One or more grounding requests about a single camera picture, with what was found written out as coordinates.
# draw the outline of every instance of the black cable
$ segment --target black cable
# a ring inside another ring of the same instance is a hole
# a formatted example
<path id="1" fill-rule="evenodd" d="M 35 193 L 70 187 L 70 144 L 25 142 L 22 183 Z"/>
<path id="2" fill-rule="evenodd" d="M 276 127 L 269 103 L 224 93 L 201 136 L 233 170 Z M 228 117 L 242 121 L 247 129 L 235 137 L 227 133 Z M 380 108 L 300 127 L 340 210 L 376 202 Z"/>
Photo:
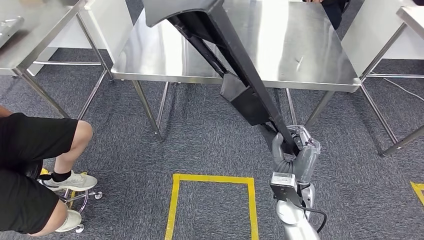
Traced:
<path id="1" fill-rule="evenodd" d="M 317 213 L 317 214 L 322 214 L 324 216 L 324 220 L 322 220 L 321 226 L 318 228 L 318 230 L 316 231 L 317 233 L 320 233 L 321 230 L 324 228 L 324 226 L 326 225 L 327 222 L 327 214 L 323 211 L 320 210 L 316 210 L 316 209 L 312 209 L 312 208 L 307 208 L 298 204 L 293 203 L 296 207 L 308 211 L 308 212 L 312 212 L 312 213 Z"/>

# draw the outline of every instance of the person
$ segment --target person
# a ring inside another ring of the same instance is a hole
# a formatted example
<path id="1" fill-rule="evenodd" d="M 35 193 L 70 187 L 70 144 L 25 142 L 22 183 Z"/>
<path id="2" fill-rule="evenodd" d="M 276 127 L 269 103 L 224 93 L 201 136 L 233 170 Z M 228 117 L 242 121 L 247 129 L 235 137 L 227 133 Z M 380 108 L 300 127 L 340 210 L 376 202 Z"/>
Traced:
<path id="1" fill-rule="evenodd" d="M 348 0 L 303 0 L 308 3 L 321 3 L 331 25 L 337 30 L 342 22 L 342 13 Z"/>
<path id="2" fill-rule="evenodd" d="M 43 236 L 81 223 L 81 215 L 54 191 L 85 191 L 97 184 L 96 178 L 72 171 L 92 135 L 85 121 L 12 114 L 0 105 L 0 231 Z M 55 157 L 48 180 L 39 182 L 23 172 L 32 162 Z"/>

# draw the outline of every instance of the sneaker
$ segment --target sneaker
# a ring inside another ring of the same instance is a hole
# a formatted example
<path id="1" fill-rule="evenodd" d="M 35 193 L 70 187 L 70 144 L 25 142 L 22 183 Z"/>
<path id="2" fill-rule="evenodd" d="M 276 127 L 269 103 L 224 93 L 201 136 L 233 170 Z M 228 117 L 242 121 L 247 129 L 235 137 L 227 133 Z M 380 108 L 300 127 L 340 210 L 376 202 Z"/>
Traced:
<path id="1" fill-rule="evenodd" d="M 40 183 L 52 191 L 70 189 L 75 192 L 83 192 L 93 188 L 97 184 L 97 179 L 86 174 L 76 174 L 71 171 L 70 177 L 65 181 L 56 182 L 53 179 L 40 180 Z"/>
<path id="2" fill-rule="evenodd" d="M 59 227 L 55 232 L 67 232 L 76 228 L 81 223 L 81 214 L 75 210 L 67 211 L 67 217 L 62 226 Z"/>

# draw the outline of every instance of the yellow tape rectangle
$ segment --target yellow tape rectangle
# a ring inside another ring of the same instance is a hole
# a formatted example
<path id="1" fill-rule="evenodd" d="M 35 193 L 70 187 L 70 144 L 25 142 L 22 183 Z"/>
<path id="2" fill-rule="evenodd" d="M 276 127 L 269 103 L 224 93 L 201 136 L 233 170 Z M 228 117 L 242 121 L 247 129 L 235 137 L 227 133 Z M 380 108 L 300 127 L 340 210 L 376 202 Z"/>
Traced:
<path id="1" fill-rule="evenodd" d="M 213 176 L 175 173 L 172 176 L 172 194 L 169 204 L 168 222 L 166 225 L 165 240 L 171 240 L 174 233 L 175 216 L 177 213 L 180 181 L 214 182 L 230 184 L 247 184 L 249 199 L 250 234 L 252 240 L 259 240 L 258 217 L 256 213 L 255 180 L 252 177 Z"/>
<path id="2" fill-rule="evenodd" d="M 419 200 L 421 201 L 422 205 L 424 205 L 424 183 L 414 183 L 411 182 L 412 188 L 416 195 L 418 196 Z"/>

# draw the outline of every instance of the white cable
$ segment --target white cable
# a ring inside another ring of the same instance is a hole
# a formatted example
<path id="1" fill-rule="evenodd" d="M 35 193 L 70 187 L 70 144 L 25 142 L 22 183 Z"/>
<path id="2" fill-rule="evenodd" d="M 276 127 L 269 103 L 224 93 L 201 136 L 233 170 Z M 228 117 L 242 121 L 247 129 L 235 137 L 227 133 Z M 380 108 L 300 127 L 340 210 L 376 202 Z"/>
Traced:
<path id="1" fill-rule="evenodd" d="M 387 78 L 385 78 L 385 77 L 383 77 L 383 79 L 384 79 L 384 80 L 386 80 L 387 82 L 389 82 L 389 83 L 391 83 L 391 84 L 395 85 L 396 87 L 398 87 L 398 88 L 402 89 L 403 91 L 407 92 L 408 94 L 410 94 L 410 95 L 412 95 L 412 96 L 414 96 L 414 97 L 416 97 L 416 98 L 418 98 L 418 99 L 420 99 L 421 101 L 423 101 L 423 102 L 424 102 L 424 98 L 422 98 L 422 97 L 418 96 L 417 94 L 412 93 L 412 92 L 410 92 L 410 91 L 406 90 L 405 88 L 401 87 L 399 84 L 394 83 L 394 82 L 390 81 L 389 79 L 387 79 Z"/>

